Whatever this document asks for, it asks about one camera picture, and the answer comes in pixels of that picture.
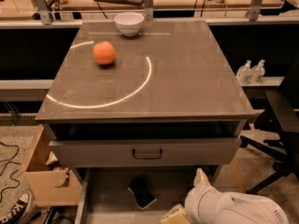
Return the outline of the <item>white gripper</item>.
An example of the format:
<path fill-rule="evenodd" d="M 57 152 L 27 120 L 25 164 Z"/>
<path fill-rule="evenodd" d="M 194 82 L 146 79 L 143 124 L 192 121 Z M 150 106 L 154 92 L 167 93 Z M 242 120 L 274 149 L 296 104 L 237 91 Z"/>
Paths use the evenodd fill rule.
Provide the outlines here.
<path fill-rule="evenodd" d="M 160 224 L 214 224 L 218 213 L 229 204 L 229 196 L 209 186 L 205 172 L 198 168 L 195 186 L 185 199 L 185 210 L 175 205 L 160 220 Z"/>

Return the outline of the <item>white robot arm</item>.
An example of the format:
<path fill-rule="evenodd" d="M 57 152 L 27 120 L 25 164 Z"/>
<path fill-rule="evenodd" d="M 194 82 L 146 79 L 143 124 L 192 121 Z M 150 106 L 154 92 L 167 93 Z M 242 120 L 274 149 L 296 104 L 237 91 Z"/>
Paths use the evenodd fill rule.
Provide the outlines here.
<path fill-rule="evenodd" d="M 184 205 L 177 204 L 160 224 L 290 224 L 273 200 L 240 192 L 220 192 L 198 168 Z"/>

